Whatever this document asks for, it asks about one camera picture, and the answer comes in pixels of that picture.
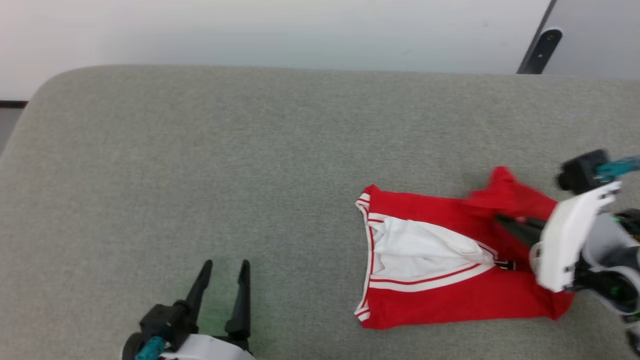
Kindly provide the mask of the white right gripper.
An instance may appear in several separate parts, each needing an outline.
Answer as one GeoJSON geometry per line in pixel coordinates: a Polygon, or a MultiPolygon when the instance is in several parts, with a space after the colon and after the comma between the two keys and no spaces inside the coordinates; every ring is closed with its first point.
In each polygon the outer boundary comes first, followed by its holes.
{"type": "Polygon", "coordinates": [[[559,202],[550,218],[496,215],[500,224],[519,243],[531,250],[537,284],[558,293],[573,287],[578,278],[578,263],[599,272],[605,258],[624,247],[624,230],[605,212],[622,188],[613,181],[559,202]]]}

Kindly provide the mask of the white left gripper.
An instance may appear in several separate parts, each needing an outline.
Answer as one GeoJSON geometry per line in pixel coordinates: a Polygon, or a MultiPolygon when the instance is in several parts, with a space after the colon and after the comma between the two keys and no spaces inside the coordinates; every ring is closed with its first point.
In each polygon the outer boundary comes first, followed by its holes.
{"type": "MultiPolygon", "coordinates": [[[[204,262],[196,277],[186,303],[189,306],[189,318],[197,321],[202,298],[210,284],[213,261],[204,262]]],[[[251,335],[251,276],[250,262],[242,261],[237,278],[237,297],[231,312],[231,318],[225,324],[225,336],[210,336],[192,333],[176,351],[165,351],[160,360],[254,360],[249,349],[251,335]]]]}

